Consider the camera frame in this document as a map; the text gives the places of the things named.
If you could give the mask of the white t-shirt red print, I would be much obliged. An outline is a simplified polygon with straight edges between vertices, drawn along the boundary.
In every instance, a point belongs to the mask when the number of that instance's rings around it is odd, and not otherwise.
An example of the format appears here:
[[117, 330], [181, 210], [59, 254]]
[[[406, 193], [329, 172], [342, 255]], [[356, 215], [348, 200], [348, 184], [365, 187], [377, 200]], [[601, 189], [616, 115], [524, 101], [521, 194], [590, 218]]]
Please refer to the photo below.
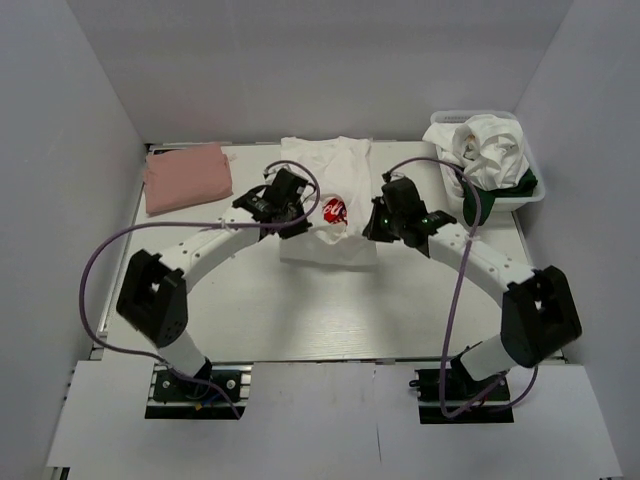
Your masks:
[[372, 212], [370, 149], [370, 140], [344, 136], [281, 139], [281, 158], [305, 166], [320, 186], [312, 227], [280, 242], [283, 262], [357, 269], [377, 263], [376, 244], [363, 236]]

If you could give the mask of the white t-shirt green print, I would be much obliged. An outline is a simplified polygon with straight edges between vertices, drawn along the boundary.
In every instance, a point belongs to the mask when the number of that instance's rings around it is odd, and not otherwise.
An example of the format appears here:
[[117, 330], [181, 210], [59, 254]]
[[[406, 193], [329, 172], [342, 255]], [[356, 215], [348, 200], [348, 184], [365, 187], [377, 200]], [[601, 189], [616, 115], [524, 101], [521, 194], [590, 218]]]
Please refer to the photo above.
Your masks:
[[543, 187], [526, 153], [521, 124], [511, 114], [440, 112], [423, 135], [441, 166], [453, 210], [472, 225], [494, 212], [513, 212], [543, 197]]

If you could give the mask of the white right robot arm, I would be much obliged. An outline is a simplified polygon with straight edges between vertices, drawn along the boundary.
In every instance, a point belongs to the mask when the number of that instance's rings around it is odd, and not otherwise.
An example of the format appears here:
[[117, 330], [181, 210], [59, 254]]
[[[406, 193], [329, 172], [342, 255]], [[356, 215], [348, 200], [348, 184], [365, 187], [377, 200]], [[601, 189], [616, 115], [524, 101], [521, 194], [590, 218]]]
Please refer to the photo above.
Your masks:
[[[364, 236], [401, 241], [425, 257], [458, 270], [501, 308], [500, 331], [450, 361], [451, 384], [461, 397], [484, 391], [488, 379], [515, 366], [532, 368], [583, 333], [566, 275], [557, 267], [536, 269], [488, 244], [470, 242], [464, 227], [443, 212], [430, 212], [408, 178], [386, 182]], [[468, 255], [466, 245], [471, 243]]]

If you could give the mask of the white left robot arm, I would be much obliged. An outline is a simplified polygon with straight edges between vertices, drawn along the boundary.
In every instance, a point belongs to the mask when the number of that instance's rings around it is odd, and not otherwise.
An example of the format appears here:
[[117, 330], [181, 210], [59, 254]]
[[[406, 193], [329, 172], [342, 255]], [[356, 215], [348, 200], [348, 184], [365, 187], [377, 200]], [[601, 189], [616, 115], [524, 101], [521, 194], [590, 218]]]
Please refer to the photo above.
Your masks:
[[216, 267], [265, 237], [283, 239], [305, 233], [311, 212], [304, 192], [320, 195], [307, 168], [301, 176], [283, 167], [264, 174], [266, 184], [233, 200], [213, 226], [157, 253], [145, 249], [130, 258], [116, 303], [117, 313], [155, 348], [174, 370], [177, 387], [199, 399], [211, 387], [211, 362], [187, 331], [188, 294]]

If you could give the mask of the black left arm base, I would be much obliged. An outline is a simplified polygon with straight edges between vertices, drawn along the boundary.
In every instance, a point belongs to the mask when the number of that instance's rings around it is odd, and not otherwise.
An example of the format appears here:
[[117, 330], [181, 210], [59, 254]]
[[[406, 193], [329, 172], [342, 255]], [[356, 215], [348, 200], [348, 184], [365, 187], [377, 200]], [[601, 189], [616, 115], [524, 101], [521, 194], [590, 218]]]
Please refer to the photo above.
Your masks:
[[249, 365], [214, 365], [210, 382], [233, 402], [237, 414], [220, 393], [206, 385], [179, 380], [156, 365], [151, 376], [145, 418], [150, 420], [238, 420], [246, 408], [251, 385]]

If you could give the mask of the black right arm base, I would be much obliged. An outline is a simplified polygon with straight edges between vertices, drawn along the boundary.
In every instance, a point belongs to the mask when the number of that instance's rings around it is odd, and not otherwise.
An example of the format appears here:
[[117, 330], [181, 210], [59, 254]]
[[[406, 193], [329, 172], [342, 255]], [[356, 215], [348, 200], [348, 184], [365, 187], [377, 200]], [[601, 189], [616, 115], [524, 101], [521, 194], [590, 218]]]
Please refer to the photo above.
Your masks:
[[417, 395], [418, 412], [421, 425], [444, 424], [511, 424], [514, 416], [511, 407], [511, 394], [507, 381], [499, 375], [476, 382], [468, 387], [456, 378], [450, 369], [446, 370], [445, 400], [448, 410], [453, 411], [478, 395], [496, 380], [500, 383], [487, 395], [478, 399], [468, 410], [453, 419], [446, 418], [439, 403], [439, 369], [420, 369], [409, 381], [409, 389]]

